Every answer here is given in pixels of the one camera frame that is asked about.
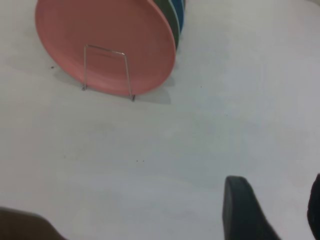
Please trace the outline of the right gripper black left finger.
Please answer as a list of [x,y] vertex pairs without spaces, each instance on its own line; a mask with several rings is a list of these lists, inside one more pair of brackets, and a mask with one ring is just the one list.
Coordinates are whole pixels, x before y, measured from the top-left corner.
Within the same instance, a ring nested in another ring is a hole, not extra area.
[[278,240],[255,192],[242,176],[227,176],[224,183],[222,222],[226,240]]

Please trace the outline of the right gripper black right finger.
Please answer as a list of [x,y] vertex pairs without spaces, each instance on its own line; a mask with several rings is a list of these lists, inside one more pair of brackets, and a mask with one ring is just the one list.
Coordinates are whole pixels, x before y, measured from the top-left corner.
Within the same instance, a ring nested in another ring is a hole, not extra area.
[[312,184],[307,208],[307,220],[316,240],[320,240],[320,174]]

